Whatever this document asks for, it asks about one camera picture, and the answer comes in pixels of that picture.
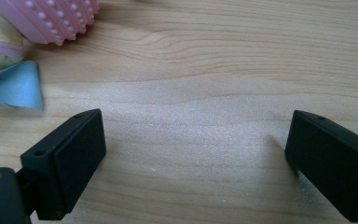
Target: pink object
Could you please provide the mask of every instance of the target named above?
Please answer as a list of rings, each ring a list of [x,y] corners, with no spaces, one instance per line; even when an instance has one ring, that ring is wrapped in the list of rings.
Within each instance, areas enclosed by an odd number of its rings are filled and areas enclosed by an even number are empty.
[[[31,42],[76,39],[94,22],[98,0],[0,0],[0,13]]]

